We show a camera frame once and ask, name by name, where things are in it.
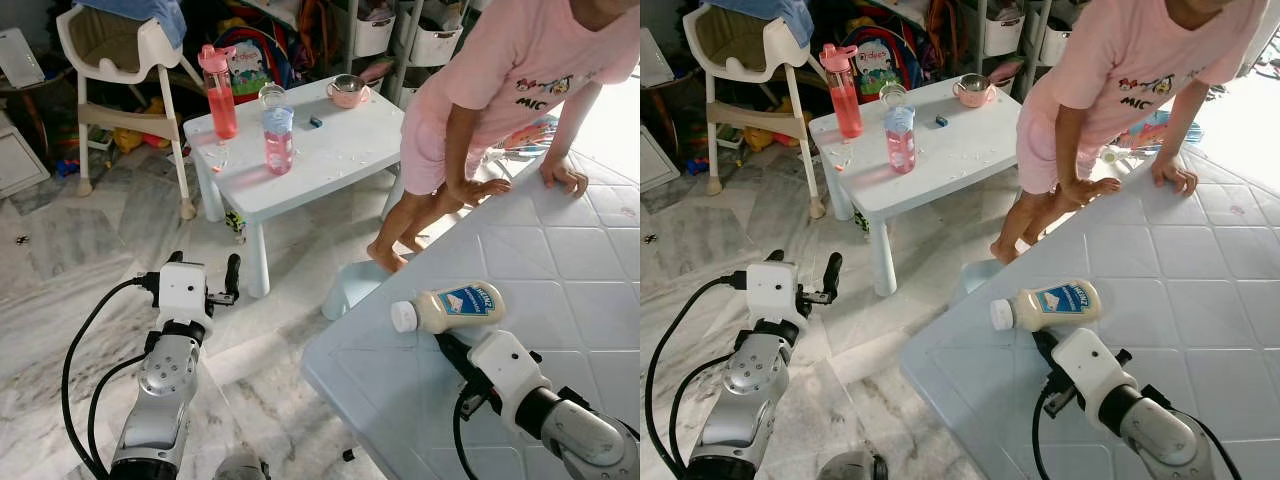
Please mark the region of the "child's right hand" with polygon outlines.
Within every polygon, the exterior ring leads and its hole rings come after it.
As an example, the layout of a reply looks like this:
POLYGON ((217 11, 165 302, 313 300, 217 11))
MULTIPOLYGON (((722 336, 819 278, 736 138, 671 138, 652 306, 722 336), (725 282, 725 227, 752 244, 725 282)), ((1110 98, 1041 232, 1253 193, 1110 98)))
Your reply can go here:
POLYGON ((1057 200, 1065 206, 1080 207, 1089 204, 1097 196, 1119 193, 1123 183, 1120 179, 1112 177, 1100 180, 1065 180, 1057 188, 1057 200))
POLYGON ((445 192, 465 206, 475 207, 484 198, 493 195, 504 195, 512 191, 512 184, 507 179, 495 178, 486 182, 477 180, 448 180, 445 192))

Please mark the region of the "child's left hand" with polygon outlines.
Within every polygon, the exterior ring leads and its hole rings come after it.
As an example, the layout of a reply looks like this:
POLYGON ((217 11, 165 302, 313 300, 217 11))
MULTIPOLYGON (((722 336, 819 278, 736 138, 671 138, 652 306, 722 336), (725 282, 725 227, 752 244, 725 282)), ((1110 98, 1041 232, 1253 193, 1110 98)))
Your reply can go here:
POLYGON ((1169 184, 1178 195, 1190 196, 1199 184, 1199 177, 1183 168, 1176 154, 1169 151, 1162 151, 1156 156, 1149 172, 1156 187, 1162 188, 1169 184))
POLYGON ((543 184, 548 189, 562 186, 564 192, 575 198, 580 198, 586 193, 589 178, 576 170, 564 157, 544 159, 538 170, 543 184))

